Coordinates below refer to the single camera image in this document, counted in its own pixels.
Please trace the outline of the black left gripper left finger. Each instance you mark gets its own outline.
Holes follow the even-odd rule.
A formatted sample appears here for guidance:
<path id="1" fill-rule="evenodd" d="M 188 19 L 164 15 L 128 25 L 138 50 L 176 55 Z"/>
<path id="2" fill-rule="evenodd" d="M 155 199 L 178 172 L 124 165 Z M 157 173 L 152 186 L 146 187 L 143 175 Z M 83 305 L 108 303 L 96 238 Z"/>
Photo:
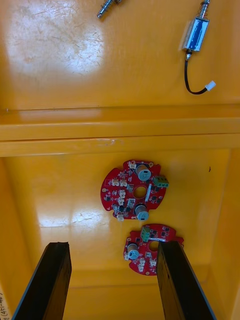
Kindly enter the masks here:
<path id="1" fill-rule="evenodd" d="M 49 243 L 44 249 L 12 319 L 62 320 L 71 273 L 69 243 Z"/>

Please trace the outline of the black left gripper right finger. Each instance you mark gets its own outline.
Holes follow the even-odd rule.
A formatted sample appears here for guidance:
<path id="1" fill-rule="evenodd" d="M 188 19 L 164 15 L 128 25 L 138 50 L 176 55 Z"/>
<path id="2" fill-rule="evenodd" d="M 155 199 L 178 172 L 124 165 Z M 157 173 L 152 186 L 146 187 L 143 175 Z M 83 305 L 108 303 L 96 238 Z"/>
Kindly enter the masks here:
<path id="1" fill-rule="evenodd" d="M 156 275 L 166 320 L 215 320 L 216 316 L 177 241 L 160 242 Z"/>

